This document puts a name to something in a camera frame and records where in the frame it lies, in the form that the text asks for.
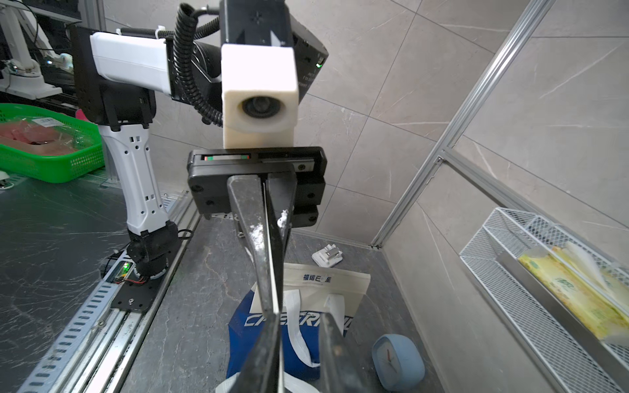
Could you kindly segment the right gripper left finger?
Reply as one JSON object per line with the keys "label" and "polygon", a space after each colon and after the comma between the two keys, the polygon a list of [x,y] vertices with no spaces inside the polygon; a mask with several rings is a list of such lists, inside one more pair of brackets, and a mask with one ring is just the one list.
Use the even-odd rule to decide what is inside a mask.
{"label": "right gripper left finger", "polygon": [[280,381],[283,372],[280,370],[281,352],[281,328],[280,316],[272,314],[268,317],[257,342],[247,357],[245,365],[240,373],[259,378],[262,383],[276,381],[280,390],[283,383]]}

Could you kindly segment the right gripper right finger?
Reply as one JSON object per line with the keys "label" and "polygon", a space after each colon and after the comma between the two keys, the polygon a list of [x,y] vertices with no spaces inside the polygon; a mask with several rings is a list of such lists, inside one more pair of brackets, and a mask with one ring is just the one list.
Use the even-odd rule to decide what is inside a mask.
{"label": "right gripper right finger", "polygon": [[320,388],[322,392],[368,392],[344,336],[332,314],[323,313],[319,326]]}

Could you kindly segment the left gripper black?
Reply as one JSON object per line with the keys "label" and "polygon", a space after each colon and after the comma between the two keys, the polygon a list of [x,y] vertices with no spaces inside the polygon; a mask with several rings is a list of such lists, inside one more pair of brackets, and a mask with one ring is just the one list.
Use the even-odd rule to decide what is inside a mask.
{"label": "left gripper black", "polygon": [[[199,212],[210,218],[227,214],[232,207],[238,218],[256,269],[263,314],[283,309],[283,264],[291,227],[316,224],[327,163],[322,147],[195,150],[189,154],[188,187]],[[267,177],[265,191],[259,176]]]}

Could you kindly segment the blue white paper bag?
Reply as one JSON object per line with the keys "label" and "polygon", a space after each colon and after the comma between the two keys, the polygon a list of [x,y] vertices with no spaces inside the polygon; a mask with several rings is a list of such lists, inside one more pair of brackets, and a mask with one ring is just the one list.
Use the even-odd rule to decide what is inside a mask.
{"label": "blue white paper bag", "polygon": [[[319,378],[321,315],[332,314],[345,335],[370,282],[368,273],[313,265],[284,266],[280,326],[287,373],[305,381]],[[241,371],[265,321],[257,286],[253,286],[229,321],[229,378]]]}

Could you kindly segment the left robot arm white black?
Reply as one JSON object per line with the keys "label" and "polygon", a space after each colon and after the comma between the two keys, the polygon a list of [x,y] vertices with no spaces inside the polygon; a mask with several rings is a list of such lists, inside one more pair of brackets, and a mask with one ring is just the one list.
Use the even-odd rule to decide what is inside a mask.
{"label": "left robot arm white black", "polygon": [[74,27],[75,88],[114,161],[133,264],[113,272],[113,306],[146,312],[192,233],[168,215],[152,166],[156,93],[222,129],[223,147],[188,158],[188,187],[206,218],[233,214],[257,274],[280,279],[294,228],[319,218],[327,159],[297,147],[298,107],[329,58],[283,1],[180,4],[175,29]]}

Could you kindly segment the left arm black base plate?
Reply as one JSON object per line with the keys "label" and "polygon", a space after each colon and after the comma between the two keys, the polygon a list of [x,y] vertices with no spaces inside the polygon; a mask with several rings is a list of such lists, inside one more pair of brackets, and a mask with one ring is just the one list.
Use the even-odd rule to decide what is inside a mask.
{"label": "left arm black base plate", "polygon": [[104,289],[113,291],[111,308],[145,314],[157,298],[171,266],[168,262],[162,272],[144,277],[138,274],[126,249],[115,251],[102,260],[100,269]]}

